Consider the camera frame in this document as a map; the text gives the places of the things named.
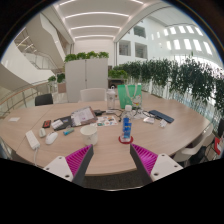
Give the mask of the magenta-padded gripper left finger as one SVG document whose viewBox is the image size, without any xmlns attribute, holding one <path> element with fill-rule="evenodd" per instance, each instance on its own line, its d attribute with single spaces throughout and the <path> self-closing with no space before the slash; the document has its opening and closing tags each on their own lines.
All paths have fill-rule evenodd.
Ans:
<svg viewBox="0 0 224 224">
<path fill-rule="evenodd" d="M 44 170 L 81 186 L 93 154 L 93 145 L 90 144 L 66 157 L 56 157 Z"/>
</svg>

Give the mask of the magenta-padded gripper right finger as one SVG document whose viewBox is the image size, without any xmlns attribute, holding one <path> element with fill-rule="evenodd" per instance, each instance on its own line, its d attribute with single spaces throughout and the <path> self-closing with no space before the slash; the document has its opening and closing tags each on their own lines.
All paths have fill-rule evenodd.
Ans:
<svg viewBox="0 0 224 224">
<path fill-rule="evenodd" d="M 167 154 L 157 155 L 136 144 L 130 145 L 130 154 L 144 185 L 182 169 L 182 166 Z"/>
</svg>

